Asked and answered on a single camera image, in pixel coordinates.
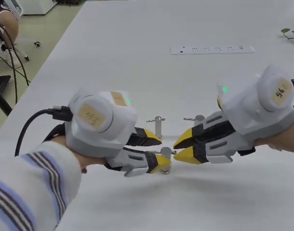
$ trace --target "wrist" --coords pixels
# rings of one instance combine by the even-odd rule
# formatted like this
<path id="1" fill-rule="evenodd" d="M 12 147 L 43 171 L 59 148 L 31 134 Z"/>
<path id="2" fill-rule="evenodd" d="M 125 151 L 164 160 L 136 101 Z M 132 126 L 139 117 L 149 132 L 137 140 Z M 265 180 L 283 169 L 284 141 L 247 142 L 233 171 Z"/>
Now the wrist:
<path id="1" fill-rule="evenodd" d="M 56 136 L 51 141 L 59 143 L 63 146 L 67 147 L 67 142 L 66 142 L 66 137 L 65 136 Z M 73 155 L 77 158 L 81 169 L 86 168 L 89 165 L 104 165 L 106 163 L 106 160 L 104 158 L 92 158 L 92 157 L 87 157 L 84 155 L 81 155 L 71 149 L 69 149 Z"/>
<path id="2" fill-rule="evenodd" d="M 256 146 L 268 144 L 277 150 L 294 152 L 294 123 L 280 134 L 255 141 Z"/>

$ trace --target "white sleeve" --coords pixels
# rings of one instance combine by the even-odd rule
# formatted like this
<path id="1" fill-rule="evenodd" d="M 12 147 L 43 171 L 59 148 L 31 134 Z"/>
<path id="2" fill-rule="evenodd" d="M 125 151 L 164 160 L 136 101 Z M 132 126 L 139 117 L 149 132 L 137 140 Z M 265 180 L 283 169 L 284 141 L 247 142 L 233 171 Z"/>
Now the white sleeve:
<path id="1" fill-rule="evenodd" d="M 55 142 L 0 165 L 0 231 L 53 231 L 76 196 L 80 165 Z"/>

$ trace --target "white cabinet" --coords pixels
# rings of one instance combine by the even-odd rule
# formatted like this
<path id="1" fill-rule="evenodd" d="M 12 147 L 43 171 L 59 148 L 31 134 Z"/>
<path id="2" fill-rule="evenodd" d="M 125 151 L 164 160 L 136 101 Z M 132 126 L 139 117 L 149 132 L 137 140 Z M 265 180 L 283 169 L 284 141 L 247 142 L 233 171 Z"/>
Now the white cabinet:
<path id="1" fill-rule="evenodd" d="M 24 14 L 46 14 L 57 2 L 54 0 L 16 0 L 23 7 Z"/>

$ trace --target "black strap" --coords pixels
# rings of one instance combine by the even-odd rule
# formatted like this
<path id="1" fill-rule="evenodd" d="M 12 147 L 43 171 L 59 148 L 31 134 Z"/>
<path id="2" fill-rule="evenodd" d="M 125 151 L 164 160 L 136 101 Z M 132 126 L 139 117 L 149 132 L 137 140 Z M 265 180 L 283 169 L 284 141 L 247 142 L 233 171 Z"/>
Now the black strap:
<path id="1" fill-rule="evenodd" d="M 47 135 L 47 137 L 44 139 L 45 141 L 50 141 L 52 138 L 56 136 L 65 136 L 66 135 L 66 127 L 65 124 L 59 124 L 53 130 Z"/>

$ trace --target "handwritten label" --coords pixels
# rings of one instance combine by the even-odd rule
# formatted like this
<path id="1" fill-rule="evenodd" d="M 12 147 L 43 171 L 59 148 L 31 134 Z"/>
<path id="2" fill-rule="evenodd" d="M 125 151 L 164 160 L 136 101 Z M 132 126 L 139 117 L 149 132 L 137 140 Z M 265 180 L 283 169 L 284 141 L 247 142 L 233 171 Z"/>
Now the handwritten label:
<path id="1" fill-rule="evenodd" d="M 120 92 L 111 91 L 110 93 L 112 94 L 113 100 L 116 105 L 127 106 L 126 101 L 124 100 L 124 97 Z"/>
<path id="2" fill-rule="evenodd" d="M 100 112 L 86 103 L 80 107 L 78 117 L 95 129 L 98 129 L 105 121 L 105 117 Z"/>
<path id="3" fill-rule="evenodd" d="M 281 78 L 275 92 L 271 96 L 272 101 L 281 106 L 282 103 L 287 99 L 291 90 L 291 83 L 288 80 Z"/>

